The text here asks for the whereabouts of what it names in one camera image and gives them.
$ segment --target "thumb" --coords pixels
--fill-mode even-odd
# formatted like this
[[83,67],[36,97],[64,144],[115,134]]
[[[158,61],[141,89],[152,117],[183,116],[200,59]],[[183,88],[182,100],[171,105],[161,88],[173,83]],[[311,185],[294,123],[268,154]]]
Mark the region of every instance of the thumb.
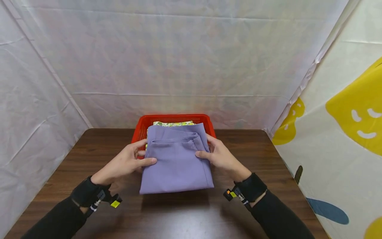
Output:
[[211,160],[211,158],[212,158],[212,153],[208,153],[206,151],[197,151],[195,153],[195,155],[198,158],[204,158],[204,159],[208,159],[208,160]]
[[137,160],[137,168],[153,165],[157,162],[156,158],[144,158]]

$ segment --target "yellow tag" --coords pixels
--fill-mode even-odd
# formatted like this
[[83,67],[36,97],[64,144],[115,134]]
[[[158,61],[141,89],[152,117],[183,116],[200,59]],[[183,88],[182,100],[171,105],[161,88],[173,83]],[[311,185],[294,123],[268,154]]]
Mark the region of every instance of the yellow tag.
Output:
[[110,204],[110,206],[116,208],[116,207],[118,207],[119,204],[120,204],[120,202],[114,201],[112,204]]

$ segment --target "left hand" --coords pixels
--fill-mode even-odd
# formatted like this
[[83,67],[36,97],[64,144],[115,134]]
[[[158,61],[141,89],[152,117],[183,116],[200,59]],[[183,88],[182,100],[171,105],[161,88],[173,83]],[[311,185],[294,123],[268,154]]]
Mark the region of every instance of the left hand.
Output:
[[130,174],[141,167],[155,164],[156,158],[137,159],[138,156],[145,155],[145,151],[139,150],[139,148],[146,144],[147,139],[127,145],[100,171],[96,172],[91,177],[91,181],[94,184],[109,185],[121,176]]

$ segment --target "hand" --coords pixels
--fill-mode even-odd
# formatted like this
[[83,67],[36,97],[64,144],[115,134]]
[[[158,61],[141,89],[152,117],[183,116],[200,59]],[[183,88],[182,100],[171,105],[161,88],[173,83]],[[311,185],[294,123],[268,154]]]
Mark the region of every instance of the hand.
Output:
[[252,173],[231,154],[222,141],[208,134],[207,141],[210,143],[210,153],[197,151],[197,157],[208,159],[217,168],[226,171],[235,182],[241,182],[251,176]]
[[127,145],[100,171],[96,172],[91,177],[91,181],[94,184],[109,185],[118,177],[130,174],[141,167],[155,164],[156,158],[137,159],[138,156],[145,155],[145,151],[139,150],[139,148],[146,144],[147,139]]

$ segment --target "black wrist strap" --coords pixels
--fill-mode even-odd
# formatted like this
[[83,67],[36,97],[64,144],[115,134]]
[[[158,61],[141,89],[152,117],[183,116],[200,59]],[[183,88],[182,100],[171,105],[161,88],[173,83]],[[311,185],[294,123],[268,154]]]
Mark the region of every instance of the black wrist strap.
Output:
[[249,178],[242,182],[234,183],[249,202],[254,202],[267,190],[265,183],[255,173],[252,173]]
[[70,197],[81,207],[88,208],[99,200],[101,191],[108,192],[111,186],[103,186],[92,183],[91,176],[83,180],[71,193]]

